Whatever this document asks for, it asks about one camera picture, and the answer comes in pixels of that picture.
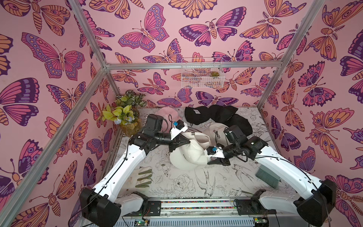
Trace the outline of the white Colorado cap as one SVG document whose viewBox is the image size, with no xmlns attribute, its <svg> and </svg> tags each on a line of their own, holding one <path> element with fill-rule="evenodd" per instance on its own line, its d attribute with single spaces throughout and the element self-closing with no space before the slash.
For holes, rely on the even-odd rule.
<svg viewBox="0 0 363 227">
<path fill-rule="evenodd" d="M 228 127 L 221 123 L 212 123 L 208 128 L 206 128 L 203 133 L 208 135 L 210 138 L 210 143 L 212 146 L 217 145 L 218 143 L 227 146 L 229 145 L 229 141 L 224 134 L 224 130 Z"/>
<path fill-rule="evenodd" d="M 170 153 L 170 161 L 173 166 L 180 170 L 192 170 L 208 164 L 208 157 L 204 151 L 183 145 Z"/>
<path fill-rule="evenodd" d="M 204 151 L 208 147 L 212 146 L 210 137 L 201 132 L 185 132 L 183 136 L 189 139 L 190 148 L 195 148 Z"/>
</svg>

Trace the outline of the pink cap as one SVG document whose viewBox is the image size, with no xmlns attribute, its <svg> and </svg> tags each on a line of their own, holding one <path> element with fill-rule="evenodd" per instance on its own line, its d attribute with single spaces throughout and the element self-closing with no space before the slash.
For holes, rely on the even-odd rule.
<svg viewBox="0 0 363 227">
<path fill-rule="evenodd" d="M 156 115 L 159 115 L 164 118 L 163 124 L 162 124 L 163 132 L 169 132 L 171 127 L 173 126 L 173 122 L 177 122 L 178 120 L 181 120 L 181 117 L 178 115 L 177 111 L 170 107 L 161 108 L 156 113 Z"/>
</svg>

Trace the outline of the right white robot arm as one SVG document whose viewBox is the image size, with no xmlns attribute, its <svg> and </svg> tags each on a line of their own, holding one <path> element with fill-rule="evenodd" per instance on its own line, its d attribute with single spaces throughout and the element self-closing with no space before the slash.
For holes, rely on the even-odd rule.
<svg viewBox="0 0 363 227">
<path fill-rule="evenodd" d="M 298 214 L 314 227 L 323 226 L 330 220 L 330 213 L 336 205 L 337 184 L 332 180 L 321 180 L 295 166 L 259 137 L 250 139 L 234 125 L 224 130 L 229 145 L 210 146 L 205 156 L 211 158 L 211 165 L 228 165 L 233 157 L 245 156 L 259 163 L 256 172 L 263 182 L 272 186 L 279 180 L 288 183 L 299 195 L 297 199 L 287 194 L 269 194 L 258 191 L 254 197 L 266 210 L 279 210 Z"/>
</svg>

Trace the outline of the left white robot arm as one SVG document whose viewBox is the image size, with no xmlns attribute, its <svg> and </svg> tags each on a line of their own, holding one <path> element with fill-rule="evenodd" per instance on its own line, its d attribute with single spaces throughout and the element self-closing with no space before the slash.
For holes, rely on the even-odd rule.
<svg viewBox="0 0 363 227">
<path fill-rule="evenodd" d="M 99 227 L 113 227 L 118 219 L 130 213 L 144 214 L 148 197 L 132 193 L 118 200 L 118 195 L 127 179 L 145 159 L 150 151 L 160 145 L 167 145 L 170 151 L 190 141 L 182 133 L 188 129 L 183 120 L 172 122 L 169 132 L 162 132 L 165 119 L 150 114 L 145 126 L 133 135 L 123 156 L 113 168 L 92 189 L 80 193 L 80 214 Z"/>
</svg>

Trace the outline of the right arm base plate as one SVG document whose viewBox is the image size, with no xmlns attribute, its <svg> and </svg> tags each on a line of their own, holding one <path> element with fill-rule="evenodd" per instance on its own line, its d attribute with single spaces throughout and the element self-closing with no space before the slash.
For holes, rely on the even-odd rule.
<svg viewBox="0 0 363 227">
<path fill-rule="evenodd" d="M 237 208 L 238 215 L 274 215 L 277 211 L 265 209 L 259 201 L 261 195 L 266 192 L 264 189 L 258 190 L 249 199 L 235 199 L 233 205 Z"/>
</svg>

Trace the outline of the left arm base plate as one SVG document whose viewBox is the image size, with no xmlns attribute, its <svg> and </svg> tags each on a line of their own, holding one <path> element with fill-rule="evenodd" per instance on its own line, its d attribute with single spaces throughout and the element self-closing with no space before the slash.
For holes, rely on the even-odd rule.
<svg viewBox="0 0 363 227">
<path fill-rule="evenodd" d="M 161 214 L 161 201 L 145 201 L 139 211 L 126 214 L 126 217 L 153 217 Z"/>
</svg>

